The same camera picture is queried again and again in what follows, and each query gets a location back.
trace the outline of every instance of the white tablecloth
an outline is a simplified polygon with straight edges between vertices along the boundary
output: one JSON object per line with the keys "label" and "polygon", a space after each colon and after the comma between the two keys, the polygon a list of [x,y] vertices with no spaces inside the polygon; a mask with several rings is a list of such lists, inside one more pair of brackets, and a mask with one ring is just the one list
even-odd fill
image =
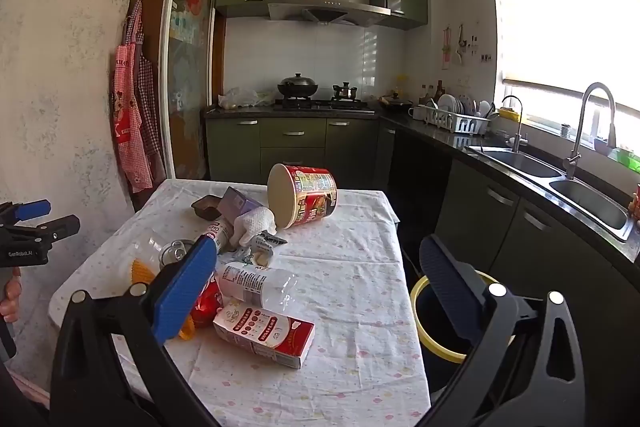
{"label": "white tablecloth", "polygon": [[[90,256],[49,303],[60,327],[71,294],[121,295],[124,251],[143,228],[169,240],[196,238],[207,223],[191,203],[221,196],[228,184],[165,181],[139,213]],[[266,187],[234,184],[266,204]],[[165,344],[191,388],[225,426],[413,426],[429,408],[427,379],[407,293],[395,224],[382,192],[339,190],[334,213],[279,233],[274,267],[296,273],[287,314],[316,324],[302,369],[277,365],[222,341],[213,328]],[[127,378],[147,394],[122,338],[116,349]]]}

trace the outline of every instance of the stove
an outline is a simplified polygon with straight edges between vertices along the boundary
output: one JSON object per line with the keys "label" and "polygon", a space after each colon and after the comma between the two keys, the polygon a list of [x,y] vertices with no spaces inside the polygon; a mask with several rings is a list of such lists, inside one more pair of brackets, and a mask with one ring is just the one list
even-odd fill
{"label": "stove", "polygon": [[298,111],[355,111],[357,113],[374,114],[367,102],[362,100],[350,100],[348,98],[332,98],[331,100],[315,100],[311,98],[283,98],[276,100],[274,110]]}

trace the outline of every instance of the stainless steel sink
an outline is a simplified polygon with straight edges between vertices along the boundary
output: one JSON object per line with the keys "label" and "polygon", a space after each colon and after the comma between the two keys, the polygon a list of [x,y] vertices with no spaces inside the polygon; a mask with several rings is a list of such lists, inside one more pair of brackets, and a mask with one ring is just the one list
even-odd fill
{"label": "stainless steel sink", "polygon": [[621,230],[626,225],[626,212],[619,204],[591,187],[572,180],[556,180],[549,186],[592,214],[608,227]]}
{"label": "stainless steel sink", "polygon": [[560,171],[522,152],[498,147],[469,147],[469,149],[536,178],[558,178],[562,175]]}
{"label": "stainless steel sink", "polygon": [[572,206],[594,224],[607,230],[620,241],[626,241],[633,228],[626,210],[589,185],[569,180],[564,172],[521,152],[503,147],[467,147],[478,155],[507,167],[544,188],[556,198]]}

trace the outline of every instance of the black countertop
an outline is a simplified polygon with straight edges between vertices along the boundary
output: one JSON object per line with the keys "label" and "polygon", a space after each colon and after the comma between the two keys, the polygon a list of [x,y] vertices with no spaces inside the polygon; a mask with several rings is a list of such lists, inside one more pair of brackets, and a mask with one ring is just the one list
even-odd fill
{"label": "black countertop", "polygon": [[[484,158],[484,156],[465,149],[466,146],[504,146],[504,142],[496,136],[487,134],[485,137],[480,137],[453,134],[433,125],[413,120],[407,114],[391,113],[382,109],[376,110],[375,113],[371,114],[349,110],[281,110],[274,106],[241,107],[231,110],[214,108],[208,110],[204,117],[207,119],[273,117],[380,119],[386,124],[391,124],[391,126],[401,129],[451,155],[456,160],[469,165],[519,196],[526,198],[526,200],[538,206],[600,252],[612,266],[640,291],[640,229],[633,227],[628,239],[623,243],[606,230],[595,225],[591,219],[575,210],[572,206],[535,184],[532,180],[492,162],[488,158]],[[540,156],[536,154],[536,150],[523,148],[522,151],[532,156]],[[553,161],[549,161],[548,155],[540,157],[540,159],[554,164]],[[580,171],[580,169],[577,169],[576,177],[587,184],[594,185],[593,176]],[[600,190],[613,200],[623,203],[623,201],[620,201],[621,193],[616,188],[610,187],[604,182],[600,182],[594,188],[597,188],[597,190]]]}

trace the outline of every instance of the purple box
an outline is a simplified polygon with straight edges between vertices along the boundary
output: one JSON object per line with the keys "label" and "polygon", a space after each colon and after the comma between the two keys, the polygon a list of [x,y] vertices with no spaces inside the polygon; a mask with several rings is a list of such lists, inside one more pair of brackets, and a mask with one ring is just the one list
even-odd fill
{"label": "purple box", "polygon": [[233,224],[236,217],[242,216],[242,214],[246,214],[249,210],[253,210],[259,206],[263,205],[245,196],[239,190],[229,187],[225,195],[222,196],[220,203],[218,203],[218,210],[228,222]]}

